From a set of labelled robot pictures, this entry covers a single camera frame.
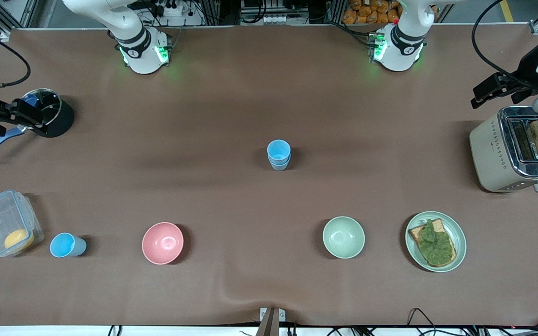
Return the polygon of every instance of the mint green plate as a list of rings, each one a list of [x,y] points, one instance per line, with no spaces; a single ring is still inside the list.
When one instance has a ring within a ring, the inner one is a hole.
[[[323,244],[338,258],[354,258],[365,246],[365,231],[350,217],[335,217],[323,229]]]
[[[456,249],[456,257],[454,261],[451,262],[451,264],[443,267],[433,267],[429,265],[429,262],[427,262],[427,260],[418,250],[417,243],[414,242],[414,239],[412,239],[412,236],[410,235],[410,230],[420,227],[423,224],[427,224],[427,219],[431,219],[433,221],[438,218],[441,218],[441,221],[444,223],[446,232],[448,232],[450,238],[452,238],[452,242],[454,243],[454,247]],[[457,268],[457,266],[460,266],[462,261],[464,261],[464,257],[466,256],[466,237],[464,236],[464,232],[462,232],[462,229],[458,223],[452,219],[452,217],[449,217],[441,212],[425,211],[414,216],[410,220],[410,223],[408,223],[408,226],[406,227],[406,247],[408,248],[408,251],[414,261],[418,262],[418,264],[423,268],[432,272],[449,272]]]

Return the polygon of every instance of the cup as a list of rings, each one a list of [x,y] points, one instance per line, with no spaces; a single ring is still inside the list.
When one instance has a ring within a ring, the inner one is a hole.
[[[71,233],[60,233],[51,241],[49,251],[56,258],[76,257],[86,250],[84,239]]]
[[[271,158],[269,158],[269,163],[271,163],[271,167],[277,171],[282,171],[284,169],[286,169],[286,167],[288,166],[288,163],[290,163],[290,157],[288,157],[288,159],[286,160],[285,163],[282,163],[282,164],[275,164],[271,161]]]
[[[290,145],[284,140],[273,140],[267,146],[267,156],[272,166],[273,164],[277,166],[288,165],[288,161],[290,161]]]

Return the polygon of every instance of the brown tabletop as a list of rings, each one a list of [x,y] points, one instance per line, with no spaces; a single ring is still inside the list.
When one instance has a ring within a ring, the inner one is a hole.
[[[0,147],[0,192],[27,195],[45,231],[0,259],[0,325],[238,323],[266,306],[314,325],[399,325],[414,307],[436,324],[538,323],[538,194],[478,187],[468,134],[511,101],[470,107],[494,72],[470,30],[432,28],[401,74],[337,28],[184,30],[171,66],[147,76],[122,66],[105,31],[14,31],[33,73],[0,98],[49,87],[77,119],[60,138]],[[483,26],[478,40],[509,70],[538,43],[526,25]],[[0,48],[0,82],[23,72]],[[266,159],[277,138],[293,146],[284,172]],[[465,232],[452,272],[405,251],[424,210]],[[322,245],[338,215],[365,230],[356,258]],[[161,221],[186,235],[167,266],[141,252]],[[87,236],[85,257],[51,256],[64,231]]]

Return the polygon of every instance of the toaster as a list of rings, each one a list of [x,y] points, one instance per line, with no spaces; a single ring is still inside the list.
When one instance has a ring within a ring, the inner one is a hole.
[[[538,192],[538,152],[527,131],[538,120],[530,106],[509,106],[470,132],[479,183],[493,193],[533,186]]]

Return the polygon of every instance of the bowl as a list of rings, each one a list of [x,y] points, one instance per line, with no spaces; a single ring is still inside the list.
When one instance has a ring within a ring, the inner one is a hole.
[[[184,248],[184,236],[173,223],[157,223],[142,238],[142,253],[155,265],[174,261]]]
[[[350,217],[335,217],[323,228],[323,244],[335,257],[354,258],[365,247],[365,231]]]
[[[417,243],[414,241],[414,239],[412,239],[412,236],[410,235],[410,230],[416,227],[420,227],[421,225],[427,224],[427,219],[431,219],[433,221],[438,218],[440,218],[441,221],[444,223],[446,232],[450,235],[450,238],[452,239],[452,243],[454,243],[454,248],[456,250],[456,257],[454,261],[452,261],[449,265],[443,267],[434,267],[429,265],[429,262],[427,262],[427,260],[423,257],[423,254],[420,253]],[[414,259],[414,261],[416,261],[419,265],[425,268],[425,270],[438,273],[449,272],[457,268],[457,266],[460,266],[466,256],[466,237],[464,236],[464,232],[462,232],[462,229],[460,228],[458,223],[454,219],[452,219],[452,217],[449,217],[448,215],[441,212],[425,211],[414,216],[408,223],[408,226],[406,226],[405,236],[406,248],[408,248],[408,253],[410,253],[412,259]]]

